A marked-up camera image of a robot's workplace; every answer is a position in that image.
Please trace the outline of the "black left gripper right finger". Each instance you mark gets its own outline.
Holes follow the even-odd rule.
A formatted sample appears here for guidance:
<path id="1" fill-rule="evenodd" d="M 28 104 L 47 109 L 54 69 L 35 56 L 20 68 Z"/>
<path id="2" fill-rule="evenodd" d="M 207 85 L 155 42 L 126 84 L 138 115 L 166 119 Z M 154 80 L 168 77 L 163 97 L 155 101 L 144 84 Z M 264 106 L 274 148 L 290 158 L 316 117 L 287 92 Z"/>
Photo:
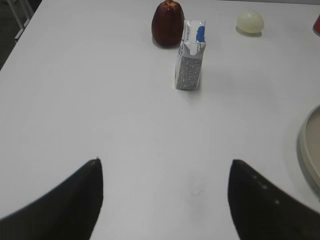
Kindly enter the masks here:
<path id="1" fill-rule="evenodd" d="M 227 188 L 241 240 L 318 240 L 320 214 L 291 197 L 245 161 L 232 161 Z"/>

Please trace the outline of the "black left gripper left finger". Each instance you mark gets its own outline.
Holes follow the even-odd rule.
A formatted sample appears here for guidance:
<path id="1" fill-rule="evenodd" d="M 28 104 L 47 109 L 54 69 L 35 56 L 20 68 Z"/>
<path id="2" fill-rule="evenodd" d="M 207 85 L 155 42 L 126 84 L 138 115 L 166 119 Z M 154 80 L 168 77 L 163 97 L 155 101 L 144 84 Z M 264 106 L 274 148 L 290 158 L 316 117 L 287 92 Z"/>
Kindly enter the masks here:
<path id="1" fill-rule="evenodd" d="M 25 207 L 1 218 L 2 240 L 88 240 L 104 200 L 99 158 Z"/>

